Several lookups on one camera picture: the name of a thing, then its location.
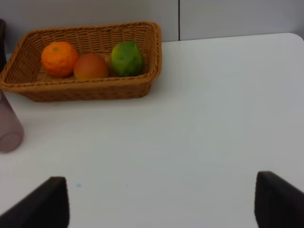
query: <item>wicker basket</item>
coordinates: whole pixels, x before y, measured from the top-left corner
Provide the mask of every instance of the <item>wicker basket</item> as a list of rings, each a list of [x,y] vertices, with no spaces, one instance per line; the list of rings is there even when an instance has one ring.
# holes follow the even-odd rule
[[[144,58],[139,76],[76,80],[48,76],[41,65],[41,53],[52,41],[68,41],[81,55],[95,52],[109,59],[113,47],[134,40]],[[153,22],[131,22],[101,26],[51,28],[25,35],[0,75],[0,88],[33,101],[99,100],[139,98],[148,94],[162,67],[161,29]]]

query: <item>table surface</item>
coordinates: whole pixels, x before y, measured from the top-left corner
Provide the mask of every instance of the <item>table surface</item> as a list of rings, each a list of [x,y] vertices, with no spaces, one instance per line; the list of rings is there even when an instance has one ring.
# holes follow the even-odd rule
[[[304,190],[304,42],[294,34],[163,43],[141,99],[7,97],[26,138],[0,159],[0,213],[50,176],[72,228],[256,228],[255,180]]]

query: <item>cup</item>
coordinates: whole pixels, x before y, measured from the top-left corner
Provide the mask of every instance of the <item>cup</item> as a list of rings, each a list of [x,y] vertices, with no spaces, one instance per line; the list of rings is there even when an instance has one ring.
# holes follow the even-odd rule
[[[23,137],[23,127],[0,90],[0,152],[13,151],[22,143]]]

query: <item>lime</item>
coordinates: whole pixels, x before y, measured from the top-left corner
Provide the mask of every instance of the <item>lime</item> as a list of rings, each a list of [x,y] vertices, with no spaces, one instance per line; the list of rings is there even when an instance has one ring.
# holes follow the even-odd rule
[[[117,44],[111,53],[112,69],[121,77],[137,76],[143,69],[143,55],[135,41]]]

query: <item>white wall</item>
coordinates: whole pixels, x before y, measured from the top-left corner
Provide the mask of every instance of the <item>white wall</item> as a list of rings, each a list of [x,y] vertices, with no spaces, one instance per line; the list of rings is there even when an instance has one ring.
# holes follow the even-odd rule
[[[178,40],[178,0],[2,0],[0,18],[11,50],[34,29],[139,20],[158,22],[163,41]]]
[[[304,37],[304,0],[180,0],[180,39],[294,32]]]

